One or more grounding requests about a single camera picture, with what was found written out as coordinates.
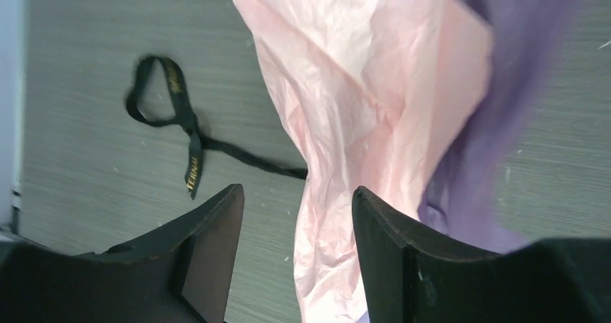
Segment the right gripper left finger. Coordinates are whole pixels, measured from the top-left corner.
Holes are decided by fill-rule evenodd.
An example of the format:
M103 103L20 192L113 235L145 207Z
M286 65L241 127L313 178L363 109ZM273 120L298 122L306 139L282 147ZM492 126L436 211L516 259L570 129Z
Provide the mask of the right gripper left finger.
M1 244L3 322L223 322L244 214L232 184L106 252Z

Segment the pink flower bouquet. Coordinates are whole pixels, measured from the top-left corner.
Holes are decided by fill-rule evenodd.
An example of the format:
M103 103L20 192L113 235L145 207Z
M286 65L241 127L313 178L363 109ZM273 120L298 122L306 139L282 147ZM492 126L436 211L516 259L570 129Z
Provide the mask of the pink flower bouquet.
M523 238L492 203L576 0L233 0L308 175L293 274L303 322L366 322L352 194L482 249Z

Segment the black ribbon with gold text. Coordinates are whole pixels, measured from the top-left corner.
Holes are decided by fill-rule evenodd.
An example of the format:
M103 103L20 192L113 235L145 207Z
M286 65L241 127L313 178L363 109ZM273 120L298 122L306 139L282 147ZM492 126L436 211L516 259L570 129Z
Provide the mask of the black ribbon with gold text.
M146 118L138 107L146 92L155 63L159 63L164 72L171 104L174 108L174 116L171 118L151 120ZM140 123L153 128L178 125L187 134L189 137L188 165L184 181L191 199L196 197L203 173L205 152L208 150L222 152L264 172L299 180L304 180L307 177L308 170L306 168L286 167L277 161L257 156L235 144L205 135L190 103L184 74L179 65L167 56L145 55L140 58L135 65L132 88L125 97L125 109L132 119Z

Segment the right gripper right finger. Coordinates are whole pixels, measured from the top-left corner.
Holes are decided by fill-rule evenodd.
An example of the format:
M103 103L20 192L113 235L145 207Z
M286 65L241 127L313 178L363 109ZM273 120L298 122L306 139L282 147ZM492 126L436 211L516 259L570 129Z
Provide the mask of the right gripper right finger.
M352 217L371 322L610 320L609 239L542 239L497 254L425 226L363 186Z

